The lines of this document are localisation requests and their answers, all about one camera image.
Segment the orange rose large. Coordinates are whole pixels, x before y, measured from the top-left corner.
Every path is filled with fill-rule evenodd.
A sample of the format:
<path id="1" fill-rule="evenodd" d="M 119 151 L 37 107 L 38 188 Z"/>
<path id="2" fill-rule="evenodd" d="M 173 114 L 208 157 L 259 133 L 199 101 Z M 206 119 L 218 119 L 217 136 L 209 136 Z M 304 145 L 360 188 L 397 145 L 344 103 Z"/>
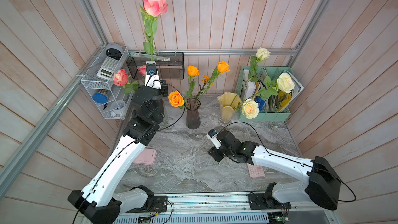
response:
<path id="1" fill-rule="evenodd" d="M 171 92 L 168 96 L 168 99 L 169 103 L 173 107 L 178 107 L 180 109 L 183 109 L 186 106 L 185 99 L 179 91 Z"/>

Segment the cream rose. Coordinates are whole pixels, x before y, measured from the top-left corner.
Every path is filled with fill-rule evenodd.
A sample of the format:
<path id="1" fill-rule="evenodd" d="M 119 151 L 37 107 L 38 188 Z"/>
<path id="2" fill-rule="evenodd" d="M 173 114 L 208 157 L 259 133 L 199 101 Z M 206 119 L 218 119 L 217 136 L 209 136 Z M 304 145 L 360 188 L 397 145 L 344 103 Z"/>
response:
<path id="1" fill-rule="evenodd" d="M 278 92 L 290 93 L 294 88 L 295 84 L 292 77 L 288 73 L 282 73 L 280 76 L 271 80 L 269 76 L 264 79 L 264 87 L 260 88 L 255 94 L 254 98 L 259 96 L 263 100 L 267 100 L 273 95 L 278 95 Z"/>
<path id="2" fill-rule="evenodd" d="M 258 103 L 252 99 L 239 103 L 237 109 L 241 110 L 241 113 L 249 120 L 256 118 L 260 113 Z"/>
<path id="3" fill-rule="evenodd" d="M 250 69 L 245 84 L 247 84 L 248 82 L 253 82 L 253 83 L 260 82 L 259 78 L 257 77 L 258 64 L 268 59 L 269 56 L 270 52 L 266 48 L 260 47 L 257 49 L 256 56 L 252 56 L 250 58 Z M 265 87 L 259 89 L 257 93 L 247 98 L 246 102 L 249 101 L 249 99 L 254 100 L 256 96 L 260 96 L 261 99 L 266 101 L 273 94 L 271 90 L 273 88 L 271 78 L 269 76 L 266 76 L 266 78 L 263 80 L 263 83 Z"/>

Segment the orange carnation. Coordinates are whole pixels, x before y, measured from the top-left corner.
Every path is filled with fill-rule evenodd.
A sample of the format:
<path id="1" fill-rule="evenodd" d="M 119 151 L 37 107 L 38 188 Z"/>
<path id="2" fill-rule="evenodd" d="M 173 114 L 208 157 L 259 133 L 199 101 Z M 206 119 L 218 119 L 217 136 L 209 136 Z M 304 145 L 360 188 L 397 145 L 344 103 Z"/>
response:
<path id="1" fill-rule="evenodd" d="M 211 86 L 214 84 L 214 81 L 212 80 L 211 77 L 204 75 L 203 77 L 203 84 L 199 85 L 199 89 L 198 89 L 198 93 L 195 96 L 195 99 L 200 101 L 201 98 L 203 97 L 203 95 L 205 93 L 207 93 L 207 91 L 211 88 Z"/>

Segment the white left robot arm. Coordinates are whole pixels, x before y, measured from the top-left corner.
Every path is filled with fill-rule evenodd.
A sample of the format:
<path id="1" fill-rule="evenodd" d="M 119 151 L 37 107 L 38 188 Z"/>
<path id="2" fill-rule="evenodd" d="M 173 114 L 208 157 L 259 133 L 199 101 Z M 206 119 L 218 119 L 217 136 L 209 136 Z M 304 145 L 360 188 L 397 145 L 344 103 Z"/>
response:
<path id="1" fill-rule="evenodd" d="M 149 211 L 153 192 L 145 186 L 115 193 L 123 175 L 144 151 L 164 119 L 163 94 L 154 61 L 146 63 L 145 85 L 134 93 L 132 118 L 119 143 L 100 171 L 83 188 L 74 190 L 68 201 L 93 224 L 112 224 L 117 217 L 133 209 Z"/>

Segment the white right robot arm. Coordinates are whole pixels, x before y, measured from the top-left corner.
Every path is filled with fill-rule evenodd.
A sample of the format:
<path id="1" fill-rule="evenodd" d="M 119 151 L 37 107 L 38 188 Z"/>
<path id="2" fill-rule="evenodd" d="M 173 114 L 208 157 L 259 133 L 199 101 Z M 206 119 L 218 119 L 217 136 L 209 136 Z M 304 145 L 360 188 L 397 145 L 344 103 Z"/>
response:
<path id="1" fill-rule="evenodd" d="M 270 183 L 263 194 L 249 193 L 252 210 L 290 209 L 292 202 L 313 202 L 321 208 L 337 210 L 342 183 L 325 158 L 298 158 L 255 142 L 242 143 L 227 130 L 217 133 L 211 129 L 207 138 L 214 145 L 208 154 L 217 162 L 229 158 L 235 163 L 270 168 L 296 179 L 287 184 Z"/>

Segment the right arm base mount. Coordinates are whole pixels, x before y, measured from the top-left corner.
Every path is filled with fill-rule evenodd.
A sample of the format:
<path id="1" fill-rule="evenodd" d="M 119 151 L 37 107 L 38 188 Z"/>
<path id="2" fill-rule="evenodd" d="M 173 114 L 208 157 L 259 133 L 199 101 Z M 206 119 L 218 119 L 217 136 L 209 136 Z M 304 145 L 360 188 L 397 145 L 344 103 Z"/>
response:
<path id="1" fill-rule="evenodd" d="M 265 193 L 255 194 L 253 192 L 247 195 L 250 209 L 251 210 L 268 210 L 268 209 L 276 209 L 276 210 L 289 210 L 291 209 L 291 203 L 287 202 L 282 204 L 278 202 L 272 194 L 272 191 L 276 183 L 270 183 L 265 191 Z"/>

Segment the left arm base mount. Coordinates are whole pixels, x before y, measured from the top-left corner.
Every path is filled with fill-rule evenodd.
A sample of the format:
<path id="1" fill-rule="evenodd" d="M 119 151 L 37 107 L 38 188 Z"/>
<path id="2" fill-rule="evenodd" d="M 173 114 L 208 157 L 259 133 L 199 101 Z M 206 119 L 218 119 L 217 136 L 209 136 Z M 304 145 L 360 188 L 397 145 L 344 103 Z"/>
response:
<path id="1" fill-rule="evenodd" d="M 134 187 L 130 189 L 130 191 L 135 191 L 137 189 L 143 190 L 148 198 L 142 207 L 131 209 L 127 211 L 127 213 L 149 213 L 150 211 L 155 213 L 167 212 L 168 196 L 155 196 L 149 188 L 143 185 Z"/>

